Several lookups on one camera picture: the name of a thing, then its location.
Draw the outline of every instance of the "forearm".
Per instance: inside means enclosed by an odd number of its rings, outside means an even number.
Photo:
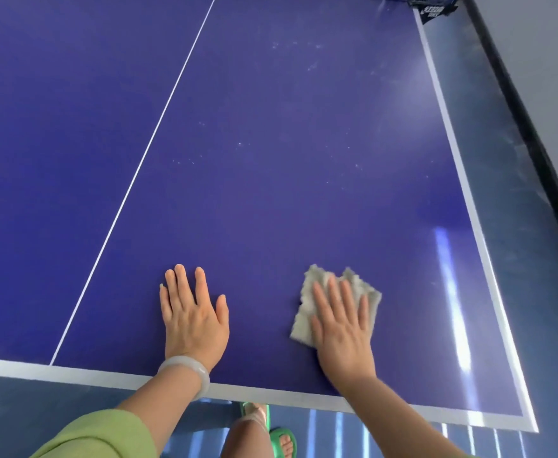
[[[147,381],[117,408],[137,415],[149,429],[158,454],[161,454],[177,422],[201,388],[192,369],[168,366]]]
[[[386,458],[465,456],[381,380],[363,378],[341,393]]]

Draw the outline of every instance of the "white bangle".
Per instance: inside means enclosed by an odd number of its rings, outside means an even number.
[[[168,358],[164,362],[162,362],[161,367],[158,368],[158,372],[161,372],[163,368],[173,366],[174,364],[183,364],[188,368],[193,369],[196,374],[200,376],[202,383],[201,389],[198,391],[198,394],[196,394],[196,397],[194,397],[193,401],[198,400],[207,393],[210,384],[209,372],[201,362],[194,360],[194,358],[186,357],[185,355],[178,355],[176,357]]]

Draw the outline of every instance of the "black baseboard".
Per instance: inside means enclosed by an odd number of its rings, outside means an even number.
[[[495,72],[497,81],[499,82],[499,86],[504,93],[504,97],[506,99],[506,102],[508,103],[508,107],[510,108],[512,116],[514,117],[516,125],[519,129],[520,136],[522,137],[524,143],[527,145],[529,156],[534,163],[535,170],[540,177],[540,181],[544,190],[546,191],[546,195],[548,196],[550,205],[554,210],[554,215],[558,220],[557,173],[552,167],[552,162],[548,157],[548,153],[546,152],[546,149],[544,148],[537,132],[535,131],[529,114],[527,113],[527,110],[520,100],[518,92],[516,91],[512,80],[510,79],[510,75],[508,74],[503,61],[499,57],[499,53],[495,48],[495,44],[491,39],[489,31],[486,28],[486,25],[480,15],[475,1],[462,0],[462,3],[465,6],[470,18],[472,19],[474,28],[476,29],[476,32],[480,37],[483,49],[485,50],[485,53],[489,58],[489,62],[491,63],[493,71]]]

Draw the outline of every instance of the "cleaning cloth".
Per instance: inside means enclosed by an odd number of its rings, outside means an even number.
[[[328,279],[331,273],[318,267],[311,265],[305,273],[305,282],[302,284],[300,291],[300,307],[293,322],[292,333],[289,335],[291,339],[303,343],[310,347],[315,347],[313,343],[313,333],[311,332],[310,319],[312,315],[317,314],[315,305],[315,297],[313,296],[313,283],[321,284],[323,290],[328,294]],[[353,292],[353,301],[355,308],[359,308],[359,300],[364,294],[368,295],[368,303],[370,308],[370,330],[374,330],[374,320],[376,319],[376,309],[381,302],[381,293],[374,289],[370,284],[363,281],[359,275],[356,275],[352,269],[346,268],[342,277],[337,277],[336,281],[347,280],[351,284]]]

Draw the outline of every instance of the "person's left hand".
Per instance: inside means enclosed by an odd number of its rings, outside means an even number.
[[[167,328],[165,358],[186,355],[211,372],[228,344],[228,306],[226,296],[221,295],[214,310],[203,269],[198,267],[195,277],[196,301],[183,265],[165,273],[168,289],[161,284],[162,320]]]

